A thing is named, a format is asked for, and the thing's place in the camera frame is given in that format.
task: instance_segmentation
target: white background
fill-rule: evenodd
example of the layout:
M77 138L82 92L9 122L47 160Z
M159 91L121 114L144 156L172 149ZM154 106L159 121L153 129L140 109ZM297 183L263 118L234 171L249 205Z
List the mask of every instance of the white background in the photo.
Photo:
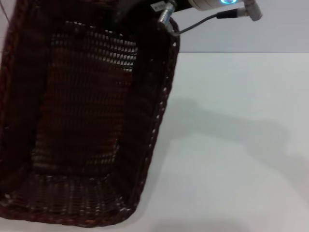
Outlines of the white background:
M308 232L308 54L180 54L137 212L91 230Z
M14 0L2 0L9 15ZM258 0L263 19L214 19L182 36L182 52L309 52L309 1ZM195 9L173 17L181 29L219 11ZM0 15L0 43L6 22Z

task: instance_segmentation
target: woven basket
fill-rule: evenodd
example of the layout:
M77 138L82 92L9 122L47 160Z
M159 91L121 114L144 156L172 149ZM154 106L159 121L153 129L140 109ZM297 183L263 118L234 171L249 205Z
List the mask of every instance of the woven basket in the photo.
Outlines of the woven basket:
M0 77L0 217L94 227L136 210L179 39L155 19L111 31L116 2L17 0Z

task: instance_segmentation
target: label sticker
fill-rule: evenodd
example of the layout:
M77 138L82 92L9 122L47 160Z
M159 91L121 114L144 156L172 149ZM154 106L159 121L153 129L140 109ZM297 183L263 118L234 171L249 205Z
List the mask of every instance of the label sticker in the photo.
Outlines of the label sticker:
M157 3L151 4L150 6L153 8L155 12L158 12L158 11L162 11L165 8L165 5L166 3L164 1L160 1Z

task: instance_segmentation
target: blue led light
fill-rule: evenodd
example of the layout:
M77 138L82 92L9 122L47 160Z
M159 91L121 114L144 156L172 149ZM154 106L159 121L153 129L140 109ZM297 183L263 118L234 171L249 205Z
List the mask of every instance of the blue led light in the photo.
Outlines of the blue led light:
M233 4L237 2L237 0L220 0L223 4Z

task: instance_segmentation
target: woven pattern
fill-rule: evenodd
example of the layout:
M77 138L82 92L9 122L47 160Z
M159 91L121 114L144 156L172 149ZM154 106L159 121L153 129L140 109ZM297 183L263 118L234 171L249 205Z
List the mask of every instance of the woven pattern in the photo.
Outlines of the woven pattern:
M17 0L0 76L0 217L95 227L136 210L179 39L155 19L114 31L115 5Z

